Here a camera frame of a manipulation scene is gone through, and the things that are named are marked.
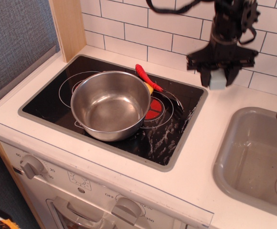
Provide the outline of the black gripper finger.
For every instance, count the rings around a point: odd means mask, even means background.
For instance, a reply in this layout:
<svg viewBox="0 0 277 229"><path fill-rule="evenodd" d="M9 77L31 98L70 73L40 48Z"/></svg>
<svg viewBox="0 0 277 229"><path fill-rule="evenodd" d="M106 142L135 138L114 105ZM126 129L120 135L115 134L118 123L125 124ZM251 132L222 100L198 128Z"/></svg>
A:
<svg viewBox="0 0 277 229"><path fill-rule="evenodd" d="M240 70L241 67L239 66L228 67L224 70L226 77L226 86L230 86L234 82Z"/></svg>
<svg viewBox="0 0 277 229"><path fill-rule="evenodd" d="M200 68L197 71L200 73L202 86L207 88L211 81L211 70L208 68Z"/></svg>

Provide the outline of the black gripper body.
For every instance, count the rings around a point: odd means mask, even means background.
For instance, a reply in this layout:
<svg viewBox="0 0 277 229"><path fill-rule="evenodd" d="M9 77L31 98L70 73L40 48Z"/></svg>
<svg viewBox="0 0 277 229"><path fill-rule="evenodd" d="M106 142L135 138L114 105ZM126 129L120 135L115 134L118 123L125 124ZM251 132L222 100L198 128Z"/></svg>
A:
<svg viewBox="0 0 277 229"><path fill-rule="evenodd" d="M229 67L253 67L258 51L211 40L204 48L187 55L188 70L216 70Z"/></svg>

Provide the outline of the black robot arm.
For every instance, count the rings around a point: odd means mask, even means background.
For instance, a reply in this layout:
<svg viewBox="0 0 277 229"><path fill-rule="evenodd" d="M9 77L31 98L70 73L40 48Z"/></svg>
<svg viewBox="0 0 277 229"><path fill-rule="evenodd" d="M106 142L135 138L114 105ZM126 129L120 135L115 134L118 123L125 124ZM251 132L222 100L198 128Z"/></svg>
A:
<svg viewBox="0 0 277 229"><path fill-rule="evenodd" d="M216 0L209 43L187 55L187 69L200 73L201 84L225 88L243 68L253 67L256 50L245 48L256 37L260 12L255 0Z"/></svg>

